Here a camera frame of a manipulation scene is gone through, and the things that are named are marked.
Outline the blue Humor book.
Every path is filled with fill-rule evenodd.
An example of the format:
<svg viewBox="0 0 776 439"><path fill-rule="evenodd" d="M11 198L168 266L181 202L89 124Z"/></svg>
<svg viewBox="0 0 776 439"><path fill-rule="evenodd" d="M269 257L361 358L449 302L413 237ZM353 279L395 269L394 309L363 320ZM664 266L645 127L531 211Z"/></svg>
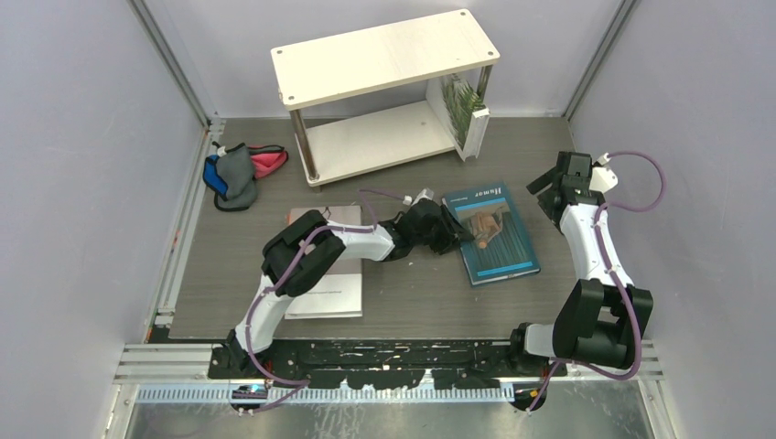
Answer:
<svg viewBox="0 0 776 439"><path fill-rule="evenodd" d="M472 241L460 244L471 285L541 272L529 233L504 182L450 191L442 201L473 236Z"/></svg>

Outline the grey white portfolio file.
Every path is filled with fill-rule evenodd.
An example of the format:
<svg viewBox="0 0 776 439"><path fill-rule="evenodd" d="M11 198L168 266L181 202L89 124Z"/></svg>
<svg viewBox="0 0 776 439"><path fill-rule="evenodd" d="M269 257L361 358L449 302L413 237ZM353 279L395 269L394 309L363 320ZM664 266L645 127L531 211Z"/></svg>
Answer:
<svg viewBox="0 0 776 439"><path fill-rule="evenodd" d="M356 205L291 209L288 214L288 223L293 223L311 209L318 210L325 220L362 225L361 207ZM295 298L285 313L286 320L361 316L362 268L360 260L337 261L314 288Z"/></svg>

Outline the white Singularity book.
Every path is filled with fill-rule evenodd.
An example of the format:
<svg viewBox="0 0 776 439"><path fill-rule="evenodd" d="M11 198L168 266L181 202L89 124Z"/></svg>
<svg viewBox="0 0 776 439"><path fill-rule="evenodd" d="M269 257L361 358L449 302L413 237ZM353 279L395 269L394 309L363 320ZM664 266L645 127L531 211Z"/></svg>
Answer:
<svg viewBox="0 0 776 439"><path fill-rule="evenodd" d="M478 158L490 109L469 81L459 74L432 78L426 100L459 158L464 162Z"/></svg>

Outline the blue grey red cloth pile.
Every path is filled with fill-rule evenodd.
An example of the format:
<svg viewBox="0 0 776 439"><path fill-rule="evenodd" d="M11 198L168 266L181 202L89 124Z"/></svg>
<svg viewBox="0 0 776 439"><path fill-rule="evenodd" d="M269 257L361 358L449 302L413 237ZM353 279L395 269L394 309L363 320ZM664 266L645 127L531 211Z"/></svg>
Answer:
<svg viewBox="0 0 776 439"><path fill-rule="evenodd" d="M202 180L214 192L213 204L219 211L244 211L257 200L256 180L268 177L288 159L281 145L247 145L226 148L216 141L216 152L205 158Z"/></svg>

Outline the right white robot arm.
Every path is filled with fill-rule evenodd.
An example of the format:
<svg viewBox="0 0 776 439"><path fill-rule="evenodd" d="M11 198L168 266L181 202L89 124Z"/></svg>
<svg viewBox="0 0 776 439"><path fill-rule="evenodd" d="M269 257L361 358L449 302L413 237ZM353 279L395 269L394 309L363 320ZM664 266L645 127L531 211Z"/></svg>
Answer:
<svg viewBox="0 0 776 439"><path fill-rule="evenodd" d="M653 298L629 277L609 233L605 194L618 183L611 158L561 152L555 166L526 187L566 238L577 282L552 325L522 323L512 331L508 362L519 375L533 374L544 359L616 380L640 368Z"/></svg>

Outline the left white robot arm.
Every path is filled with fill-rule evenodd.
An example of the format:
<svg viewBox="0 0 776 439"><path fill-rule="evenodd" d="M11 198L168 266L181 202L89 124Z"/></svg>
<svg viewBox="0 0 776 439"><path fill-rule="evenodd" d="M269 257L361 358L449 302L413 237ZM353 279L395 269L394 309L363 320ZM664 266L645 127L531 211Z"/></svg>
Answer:
<svg viewBox="0 0 776 439"><path fill-rule="evenodd" d="M225 342L233 368L246 378L264 371L265 350L287 308L312 290L336 262L393 262L417 246L442 255L473 240L472 232L446 206L429 198L370 226L338 223L317 210L303 213L262 250L257 292Z"/></svg>

